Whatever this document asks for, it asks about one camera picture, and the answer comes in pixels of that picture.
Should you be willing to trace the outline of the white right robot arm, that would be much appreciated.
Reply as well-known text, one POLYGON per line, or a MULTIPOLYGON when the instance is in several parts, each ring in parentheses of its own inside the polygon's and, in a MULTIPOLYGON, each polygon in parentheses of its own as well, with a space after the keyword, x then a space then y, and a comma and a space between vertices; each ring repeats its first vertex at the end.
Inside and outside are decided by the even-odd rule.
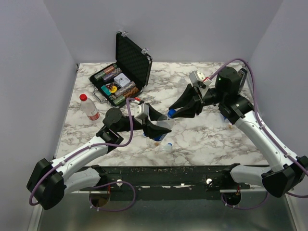
POLYGON ((233 164, 221 177, 228 189, 238 183, 264 187, 272 196, 281 197, 300 183, 308 169, 308 158, 299 157, 287 148, 260 120, 252 103, 240 94, 242 76, 232 67, 218 71, 215 86, 211 80, 192 72, 191 83, 178 100, 170 106, 174 118, 193 118, 205 106, 217 105, 220 113, 241 130, 259 149, 268 167, 250 167, 233 164))

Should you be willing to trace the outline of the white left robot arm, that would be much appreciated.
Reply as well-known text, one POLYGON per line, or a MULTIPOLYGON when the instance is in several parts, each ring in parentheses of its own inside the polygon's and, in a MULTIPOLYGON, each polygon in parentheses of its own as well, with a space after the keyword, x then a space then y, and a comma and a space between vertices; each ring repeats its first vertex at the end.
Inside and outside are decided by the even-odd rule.
POLYGON ((107 183, 106 177, 97 167, 82 168, 89 162, 104 156, 118 147, 125 147, 120 132, 129 132, 129 139, 135 130, 143 130, 146 137, 158 139, 171 132, 166 125, 176 110, 163 115, 148 103, 136 103, 135 114, 124 116, 120 109, 109 109, 103 120, 103 127, 83 146, 65 156, 48 161, 38 161, 26 185, 31 195, 32 206, 41 205, 48 210, 56 206, 70 192, 84 188, 102 190, 107 183))

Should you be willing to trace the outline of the blue label pepsi bottle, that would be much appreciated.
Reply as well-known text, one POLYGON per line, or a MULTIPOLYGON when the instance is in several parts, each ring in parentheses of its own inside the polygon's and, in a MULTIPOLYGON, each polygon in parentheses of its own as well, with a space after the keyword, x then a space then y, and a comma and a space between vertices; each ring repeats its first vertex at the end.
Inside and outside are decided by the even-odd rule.
POLYGON ((155 121, 155 123, 151 122, 146 126, 143 136, 149 139, 149 145, 157 147, 166 135, 171 132, 173 125, 174 119, 169 115, 162 115, 155 121))

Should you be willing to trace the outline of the red label plastic bottle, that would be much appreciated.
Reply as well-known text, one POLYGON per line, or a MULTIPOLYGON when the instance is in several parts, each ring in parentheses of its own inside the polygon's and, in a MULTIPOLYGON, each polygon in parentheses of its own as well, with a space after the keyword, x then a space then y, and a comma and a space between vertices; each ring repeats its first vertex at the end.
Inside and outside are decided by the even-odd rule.
POLYGON ((90 98, 87 98, 87 100, 84 102, 80 100, 80 105, 89 120, 96 121, 99 119, 100 113, 90 98))

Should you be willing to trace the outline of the red bottle cap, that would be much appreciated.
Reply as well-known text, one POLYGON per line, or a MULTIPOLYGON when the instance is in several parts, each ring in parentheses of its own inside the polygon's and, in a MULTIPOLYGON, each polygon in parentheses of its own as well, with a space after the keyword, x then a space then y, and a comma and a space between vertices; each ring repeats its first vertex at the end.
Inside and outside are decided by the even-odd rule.
POLYGON ((87 100, 86 94, 81 94, 81 95, 79 96, 79 98, 80 98, 80 100, 83 101, 83 102, 87 100))

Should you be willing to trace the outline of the blue bottle cap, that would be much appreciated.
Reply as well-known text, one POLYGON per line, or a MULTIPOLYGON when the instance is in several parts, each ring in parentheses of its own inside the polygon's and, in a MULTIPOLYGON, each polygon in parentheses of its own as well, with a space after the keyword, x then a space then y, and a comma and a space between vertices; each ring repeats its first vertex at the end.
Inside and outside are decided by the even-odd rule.
POLYGON ((168 119, 172 119, 176 112, 177 112, 177 110, 175 110, 175 109, 169 109, 169 111, 167 113, 168 119))

